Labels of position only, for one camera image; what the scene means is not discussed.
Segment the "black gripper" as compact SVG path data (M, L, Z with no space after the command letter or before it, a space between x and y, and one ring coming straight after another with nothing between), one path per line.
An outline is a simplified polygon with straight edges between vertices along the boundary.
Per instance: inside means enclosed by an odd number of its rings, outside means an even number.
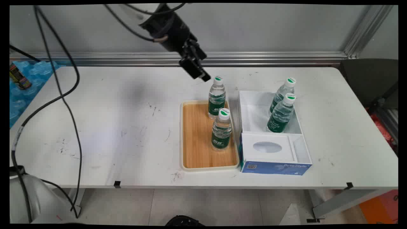
M140 26L147 30L152 38L167 36L161 45L169 52L182 53L179 61L182 67L193 79L200 78L204 82L211 76L203 69L201 61L207 58L196 37L176 12L150 16Z

